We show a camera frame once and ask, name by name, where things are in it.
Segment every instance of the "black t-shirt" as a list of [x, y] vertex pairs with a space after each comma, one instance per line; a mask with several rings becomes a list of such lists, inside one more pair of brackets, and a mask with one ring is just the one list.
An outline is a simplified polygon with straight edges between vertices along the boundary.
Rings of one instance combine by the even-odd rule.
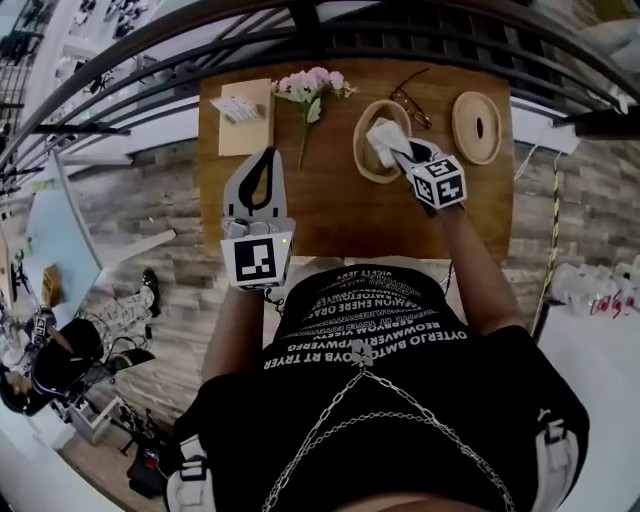
[[[371, 346], [373, 374], [415, 398], [487, 461], [517, 510], [530, 510], [537, 491], [541, 411], [577, 435], [581, 468], [587, 413], [523, 328], [477, 335], [424, 274], [357, 265], [296, 286], [262, 369], [210, 380], [177, 420], [178, 440], [200, 436], [218, 512], [261, 509], [322, 412], [361, 371], [352, 362], [354, 340]], [[389, 413], [420, 416], [398, 392], [361, 378], [317, 436], [347, 426], [299, 460], [274, 510], [326, 512], [393, 492], [504, 510], [496, 487], [440, 430]]]

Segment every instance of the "white tissue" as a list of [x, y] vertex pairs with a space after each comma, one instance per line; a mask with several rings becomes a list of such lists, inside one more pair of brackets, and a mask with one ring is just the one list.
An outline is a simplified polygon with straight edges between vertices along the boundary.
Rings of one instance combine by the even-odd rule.
[[385, 167], [393, 167], [396, 163], [392, 149], [413, 158], [411, 144], [395, 121], [374, 125], [367, 132], [367, 140]]

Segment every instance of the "wicker bowl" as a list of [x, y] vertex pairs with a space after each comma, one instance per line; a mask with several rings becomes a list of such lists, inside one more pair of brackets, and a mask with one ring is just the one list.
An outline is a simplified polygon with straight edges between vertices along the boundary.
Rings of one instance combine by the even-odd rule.
[[387, 121], [395, 121], [407, 138], [411, 137], [409, 114], [391, 100], [380, 100], [369, 105], [353, 131], [353, 159], [358, 172], [368, 180], [383, 185], [391, 183], [402, 173], [397, 167], [382, 165], [366, 134], [374, 126]]

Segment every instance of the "round wooden lid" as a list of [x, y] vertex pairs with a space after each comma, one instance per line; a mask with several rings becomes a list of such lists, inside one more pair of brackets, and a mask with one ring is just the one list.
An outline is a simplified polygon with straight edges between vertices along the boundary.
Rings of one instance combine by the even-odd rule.
[[471, 163], [491, 163], [500, 150], [500, 114], [484, 94], [468, 91], [458, 96], [451, 114], [453, 138], [460, 153]]

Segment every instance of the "eyeglasses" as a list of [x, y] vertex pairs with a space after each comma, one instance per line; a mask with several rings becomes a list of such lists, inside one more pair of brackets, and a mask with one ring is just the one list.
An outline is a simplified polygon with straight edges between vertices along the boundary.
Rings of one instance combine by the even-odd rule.
[[389, 96], [389, 99], [395, 101], [405, 110], [407, 114], [409, 114], [413, 118], [416, 123], [428, 130], [429, 128], [431, 128], [431, 120], [420, 108], [420, 105], [418, 105], [413, 99], [411, 99], [407, 92], [402, 88], [403, 85], [407, 84], [425, 71], [429, 71], [429, 68], [418, 71], [417, 73], [414, 73], [409, 78], [407, 78], [404, 82], [402, 82], [398, 87], [395, 88], [395, 90]]

